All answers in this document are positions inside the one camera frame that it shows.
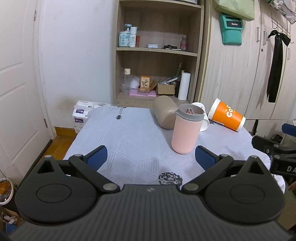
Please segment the pink tumbler cup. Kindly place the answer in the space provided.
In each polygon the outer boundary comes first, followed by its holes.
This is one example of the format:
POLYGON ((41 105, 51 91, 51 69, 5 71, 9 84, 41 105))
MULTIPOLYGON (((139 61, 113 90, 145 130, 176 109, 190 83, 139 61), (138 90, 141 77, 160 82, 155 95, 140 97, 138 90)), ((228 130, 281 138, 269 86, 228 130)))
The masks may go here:
POLYGON ((188 154, 195 147, 204 120, 204 111, 193 104, 181 104, 175 113, 171 147, 179 154, 188 154))

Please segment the white floral paper cup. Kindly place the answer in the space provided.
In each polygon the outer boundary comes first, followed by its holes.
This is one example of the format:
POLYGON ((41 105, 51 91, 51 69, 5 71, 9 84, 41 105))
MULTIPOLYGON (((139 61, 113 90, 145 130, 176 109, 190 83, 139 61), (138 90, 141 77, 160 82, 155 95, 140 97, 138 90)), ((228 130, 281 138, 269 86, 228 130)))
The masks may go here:
POLYGON ((210 125, 210 122, 209 122, 209 119, 208 119, 208 116, 207 116, 207 113, 206 113, 205 106, 201 102, 193 102, 192 105, 198 106, 199 108, 203 109, 203 111, 204 111, 204 118, 203 118, 201 129, 200 129, 200 131, 203 132, 210 125))

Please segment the orange paper cup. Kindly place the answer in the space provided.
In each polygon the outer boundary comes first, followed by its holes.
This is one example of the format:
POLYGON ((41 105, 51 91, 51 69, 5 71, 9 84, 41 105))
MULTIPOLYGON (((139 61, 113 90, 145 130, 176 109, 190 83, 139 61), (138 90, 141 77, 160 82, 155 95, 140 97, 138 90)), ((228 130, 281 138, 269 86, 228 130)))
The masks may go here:
POLYGON ((215 99, 208 113, 208 119, 217 122, 233 131, 239 132, 246 118, 220 99, 215 99))

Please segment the taupe tumbler cup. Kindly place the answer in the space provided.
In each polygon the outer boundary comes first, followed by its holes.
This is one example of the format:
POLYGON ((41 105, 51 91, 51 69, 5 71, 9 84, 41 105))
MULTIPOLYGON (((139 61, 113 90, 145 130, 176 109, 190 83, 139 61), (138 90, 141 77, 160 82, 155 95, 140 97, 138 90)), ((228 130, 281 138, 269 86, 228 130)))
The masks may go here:
POLYGON ((159 96, 152 103, 152 110, 159 125, 167 130, 175 126, 176 110, 178 106, 168 96, 159 96))

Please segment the small white cup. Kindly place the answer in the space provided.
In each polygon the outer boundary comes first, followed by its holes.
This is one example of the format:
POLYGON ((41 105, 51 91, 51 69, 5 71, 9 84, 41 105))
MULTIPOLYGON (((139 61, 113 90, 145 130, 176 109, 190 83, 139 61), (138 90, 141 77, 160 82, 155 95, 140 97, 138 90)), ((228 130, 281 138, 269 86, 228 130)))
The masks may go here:
POLYGON ((140 86, 140 78, 135 76, 134 78, 132 78, 132 80, 130 81, 130 88, 131 89, 139 89, 140 86))

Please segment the grey patterned table cloth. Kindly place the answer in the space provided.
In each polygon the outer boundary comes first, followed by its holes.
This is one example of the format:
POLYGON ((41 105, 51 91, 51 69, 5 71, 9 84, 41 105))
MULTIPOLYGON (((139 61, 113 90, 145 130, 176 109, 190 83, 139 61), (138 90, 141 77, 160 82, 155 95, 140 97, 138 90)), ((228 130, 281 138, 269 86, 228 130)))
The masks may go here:
POLYGON ((107 148, 107 161, 98 172, 121 188, 125 184, 168 184, 166 174, 173 174, 179 186, 204 172, 195 160, 196 146, 203 146, 216 155, 227 154, 234 160, 258 156, 267 169, 267 154, 252 147, 252 136, 243 128, 235 132, 217 123, 199 133, 193 151, 178 154, 171 148, 173 130, 160 127, 147 108, 104 106, 94 109, 78 133, 64 159, 74 154, 86 155, 100 145, 107 148))

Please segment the white tissue packs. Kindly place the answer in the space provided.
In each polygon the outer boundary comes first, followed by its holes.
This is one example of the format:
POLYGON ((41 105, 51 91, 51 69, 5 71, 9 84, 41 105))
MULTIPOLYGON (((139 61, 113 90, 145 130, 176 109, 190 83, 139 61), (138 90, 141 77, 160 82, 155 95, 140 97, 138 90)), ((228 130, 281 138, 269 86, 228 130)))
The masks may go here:
POLYGON ((74 110, 72 113, 72 117, 74 120, 74 131, 75 133, 79 133, 83 126, 88 121, 88 118, 90 117, 90 113, 99 107, 102 106, 111 106, 111 104, 108 103, 102 103, 102 102, 93 102, 93 101, 85 101, 85 100, 79 100, 74 105, 74 110))

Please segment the white door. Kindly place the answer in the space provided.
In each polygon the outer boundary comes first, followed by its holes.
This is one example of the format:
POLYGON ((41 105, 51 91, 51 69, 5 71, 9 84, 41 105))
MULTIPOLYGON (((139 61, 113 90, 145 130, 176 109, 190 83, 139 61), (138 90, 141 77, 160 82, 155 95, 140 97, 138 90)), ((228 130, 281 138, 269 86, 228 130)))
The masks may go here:
POLYGON ((36 1, 1 1, 1 171, 19 184, 51 136, 38 90, 36 1))

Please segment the wooden wardrobe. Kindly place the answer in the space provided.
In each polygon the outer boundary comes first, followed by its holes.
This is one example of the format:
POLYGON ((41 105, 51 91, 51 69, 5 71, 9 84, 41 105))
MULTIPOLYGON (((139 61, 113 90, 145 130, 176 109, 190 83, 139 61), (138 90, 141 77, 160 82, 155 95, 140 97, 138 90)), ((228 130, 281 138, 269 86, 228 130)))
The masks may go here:
POLYGON ((246 117, 253 135, 272 137, 291 117, 295 102, 295 25, 266 1, 254 2, 255 19, 243 22, 242 44, 224 45, 220 13, 213 1, 205 2, 204 42, 197 101, 210 109, 215 99, 229 104, 246 117), (266 96, 276 30, 291 42, 283 47, 283 67, 276 102, 266 96))

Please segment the white paper towel roll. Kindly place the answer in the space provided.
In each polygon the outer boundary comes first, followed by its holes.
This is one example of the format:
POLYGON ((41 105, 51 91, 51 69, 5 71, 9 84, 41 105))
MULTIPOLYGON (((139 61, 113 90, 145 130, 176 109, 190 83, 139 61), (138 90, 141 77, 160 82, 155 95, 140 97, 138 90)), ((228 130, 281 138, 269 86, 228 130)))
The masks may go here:
POLYGON ((179 100, 186 100, 187 99, 189 85, 190 85, 190 78, 191 78, 190 73, 182 72, 179 93, 178 93, 179 100))

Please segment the pink flat box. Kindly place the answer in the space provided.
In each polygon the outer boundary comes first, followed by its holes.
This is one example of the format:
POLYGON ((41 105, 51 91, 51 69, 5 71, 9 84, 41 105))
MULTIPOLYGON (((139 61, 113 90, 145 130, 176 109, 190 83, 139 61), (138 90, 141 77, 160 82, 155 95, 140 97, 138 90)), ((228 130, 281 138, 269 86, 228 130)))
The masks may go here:
POLYGON ((156 92, 154 90, 149 92, 140 92, 138 89, 131 89, 129 91, 129 96, 133 97, 156 97, 156 92))

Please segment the white bucket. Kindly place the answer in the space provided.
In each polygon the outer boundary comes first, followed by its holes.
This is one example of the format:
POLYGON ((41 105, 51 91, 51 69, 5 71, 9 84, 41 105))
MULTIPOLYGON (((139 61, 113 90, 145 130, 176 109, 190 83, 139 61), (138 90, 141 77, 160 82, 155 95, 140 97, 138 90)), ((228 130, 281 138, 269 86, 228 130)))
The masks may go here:
POLYGON ((1 178, 0 181, 0 205, 6 205, 10 202, 14 194, 14 187, 11 180, 1 178))

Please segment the small cardboard box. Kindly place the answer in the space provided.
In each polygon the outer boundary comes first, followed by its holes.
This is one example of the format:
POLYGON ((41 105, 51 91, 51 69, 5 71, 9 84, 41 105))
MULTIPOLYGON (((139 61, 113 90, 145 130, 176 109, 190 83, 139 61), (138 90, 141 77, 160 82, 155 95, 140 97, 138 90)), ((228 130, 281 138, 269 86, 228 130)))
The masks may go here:
POLYGON ((175 94, 175 86, 174 85, 165 85, 159 84, 156 80, 153 80, 150 83, 151 91, 155 91, 157 95, 174 95, 175 94))

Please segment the clear bottle beige cap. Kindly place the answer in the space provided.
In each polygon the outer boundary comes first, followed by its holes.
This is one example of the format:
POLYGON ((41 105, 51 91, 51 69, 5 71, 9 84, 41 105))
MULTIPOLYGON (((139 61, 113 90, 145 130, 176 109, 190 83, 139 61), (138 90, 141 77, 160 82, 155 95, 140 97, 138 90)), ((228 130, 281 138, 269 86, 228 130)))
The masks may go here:
POLYGON ((131 69, 125 68, 124 76, 123 76, 123 91, 130 90, 130 74, 131 74, 131 69))

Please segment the small wooden floral box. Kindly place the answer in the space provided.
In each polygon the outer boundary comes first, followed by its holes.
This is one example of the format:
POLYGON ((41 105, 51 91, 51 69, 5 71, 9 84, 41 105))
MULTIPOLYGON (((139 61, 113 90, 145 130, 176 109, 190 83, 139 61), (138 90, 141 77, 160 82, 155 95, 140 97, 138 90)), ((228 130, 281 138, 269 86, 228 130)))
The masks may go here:
POLYGON ((150 92, 150 82, 151 82, 150 76, 142 75, 140 77, 140 86, 139 86, 138 91, 139 92, 150 92))

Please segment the teal hanging pouch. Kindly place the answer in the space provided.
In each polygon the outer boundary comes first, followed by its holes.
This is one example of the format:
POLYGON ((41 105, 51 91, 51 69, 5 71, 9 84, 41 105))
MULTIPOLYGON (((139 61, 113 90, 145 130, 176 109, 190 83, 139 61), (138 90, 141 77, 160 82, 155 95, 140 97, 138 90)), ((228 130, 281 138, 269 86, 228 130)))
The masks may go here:
POLYGON ((221 14, 220 30, 223 45, 240 46, 242 44, 242 31, 244 30, 242 19, 221 14))

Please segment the small pink bottle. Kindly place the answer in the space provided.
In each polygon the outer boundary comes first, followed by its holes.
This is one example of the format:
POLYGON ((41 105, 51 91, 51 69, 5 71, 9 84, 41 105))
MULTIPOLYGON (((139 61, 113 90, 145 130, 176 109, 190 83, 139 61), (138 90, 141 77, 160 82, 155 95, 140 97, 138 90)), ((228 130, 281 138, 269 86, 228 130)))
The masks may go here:
POLYGON ((181 42, 180 42, 180 49, 182 51, 187 51, 187 46, 188 46, 187 36, 184 35, 184 36, 182 36, 182 39, 181 39, 181 42))

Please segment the green hanging bag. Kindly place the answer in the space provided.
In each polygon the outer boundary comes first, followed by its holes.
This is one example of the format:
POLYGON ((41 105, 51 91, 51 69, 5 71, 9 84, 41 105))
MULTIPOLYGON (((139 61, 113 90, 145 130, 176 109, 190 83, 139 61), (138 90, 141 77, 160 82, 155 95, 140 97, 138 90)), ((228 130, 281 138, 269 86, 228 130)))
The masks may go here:
POLYGON ((255 20, 255 4, 253 0, 214 0, 216 11, 234 16, 245 21, 255 20))

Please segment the teal pump bottle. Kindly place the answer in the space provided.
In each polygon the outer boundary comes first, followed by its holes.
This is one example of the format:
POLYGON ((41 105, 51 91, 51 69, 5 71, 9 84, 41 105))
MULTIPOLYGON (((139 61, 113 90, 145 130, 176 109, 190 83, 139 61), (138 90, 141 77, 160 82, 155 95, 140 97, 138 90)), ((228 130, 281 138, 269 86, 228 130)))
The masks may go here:
POLYGON ((125 30, 119 33, 118 47, 129 47, 131 27, 132 27, 132 24, 125 24, 125 30))

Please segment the wooden bookshelf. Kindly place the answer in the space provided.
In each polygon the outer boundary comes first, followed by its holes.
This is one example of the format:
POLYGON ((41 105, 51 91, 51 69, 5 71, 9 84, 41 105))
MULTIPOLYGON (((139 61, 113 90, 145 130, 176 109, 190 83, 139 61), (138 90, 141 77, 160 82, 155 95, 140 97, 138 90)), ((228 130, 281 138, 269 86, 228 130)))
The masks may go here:
POLYGON ((150 76, 165 80, 178 68, 191 74, 187 99, 197 101, 204 32, 205 1, 116 1, 112 41, 112 102, 119 106, 151 108, 152 97, 129 96, 121 90, 122 72, 131 69, 132 76, 150 76), (137 27, 138 47, 118 47, 118 35, 125 24, 137 27), (187 51, 180 49, 182 36, 187 36, 187 51), (147 48, 158 44, 159 48, 147 48))

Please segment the flat white tin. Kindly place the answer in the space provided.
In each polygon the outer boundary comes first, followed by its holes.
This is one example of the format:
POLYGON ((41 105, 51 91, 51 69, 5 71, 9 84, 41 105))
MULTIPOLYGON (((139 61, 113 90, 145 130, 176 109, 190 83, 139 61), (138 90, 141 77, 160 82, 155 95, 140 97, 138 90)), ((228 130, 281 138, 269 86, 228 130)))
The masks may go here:
POLYGON ((159 48, 158 44, 147 44, 147 48, 159 48))

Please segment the white tube bottle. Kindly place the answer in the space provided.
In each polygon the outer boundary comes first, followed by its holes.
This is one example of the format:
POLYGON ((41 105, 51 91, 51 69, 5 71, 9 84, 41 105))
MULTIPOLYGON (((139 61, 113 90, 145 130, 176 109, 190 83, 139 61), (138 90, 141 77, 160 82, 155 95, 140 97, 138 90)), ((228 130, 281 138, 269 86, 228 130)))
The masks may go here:
POLYGON ((137 41, 137 27, 133 26, 130 28, 129 34, 129 47, 134 48, 137 41))

